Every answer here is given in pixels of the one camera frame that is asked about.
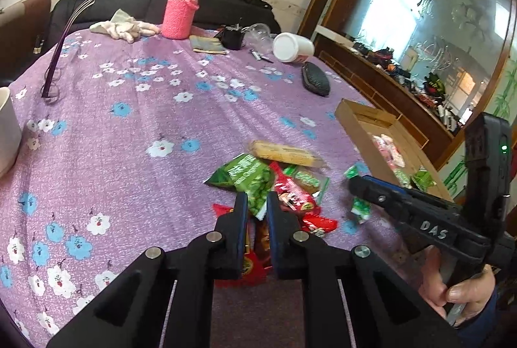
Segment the person's right hand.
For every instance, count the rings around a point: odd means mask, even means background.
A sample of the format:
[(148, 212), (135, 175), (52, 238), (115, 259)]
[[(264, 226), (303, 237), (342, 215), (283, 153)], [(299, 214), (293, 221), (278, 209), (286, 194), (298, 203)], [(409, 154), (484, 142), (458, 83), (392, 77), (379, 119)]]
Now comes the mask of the person's right hand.
[(495, 289), (495, 277), (489, 265), (474, 278), (464, 280), (454, 286), (447, 286), (440, 274), (441, 253), (430, 246), (425, 249), (426, 260), (421, 267), (422, 283), (418, 289), (420, 296), (442, 317), (446, 317), (446, 303), (463, 304), (464, 310), (455, 325), (477, 316), (488, 304)]

